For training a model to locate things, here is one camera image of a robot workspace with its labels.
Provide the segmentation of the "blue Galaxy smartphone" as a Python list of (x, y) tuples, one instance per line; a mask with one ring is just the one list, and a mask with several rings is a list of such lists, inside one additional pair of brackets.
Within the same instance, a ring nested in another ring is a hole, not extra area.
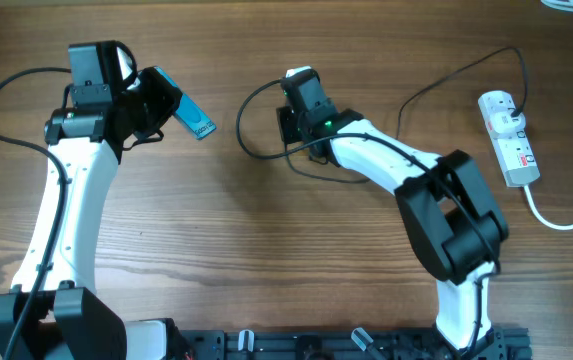
[(174, 80), (159, 66), (155, 69), (175, 88), (179, 90), (179, 107), (173, 116), (197, 140), (202, 140), (213, 133), (217, 127), (206, 113), (174, 82)]

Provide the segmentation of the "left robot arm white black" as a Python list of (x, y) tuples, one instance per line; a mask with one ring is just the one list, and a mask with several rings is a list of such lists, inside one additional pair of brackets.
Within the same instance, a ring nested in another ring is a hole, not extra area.
[(190, 348), (169, 319), (122, 320), (97, 296), (105, 200), (124, 152), (163, 138), (181, 92), (111, 40), (71, 45), (71, 83), (44, 127), (48, 174), (27, 253), (0, 294), (6, 359), (175, 359)]

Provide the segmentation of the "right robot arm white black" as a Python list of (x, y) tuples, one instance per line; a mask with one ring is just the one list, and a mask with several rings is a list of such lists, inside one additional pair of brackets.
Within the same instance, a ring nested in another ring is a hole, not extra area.
[(462, 359), (489, 346), (487, 285), (500, 271), (507, 223), (465, 152), (423, 152), (377, 130), (354, 110), (338, 111), (309, 66), (279, 81), (287, 104), (278, 111), (285, 144), (355, 171), (390, 192), (413, 252), (437, 281), (436, 328)]

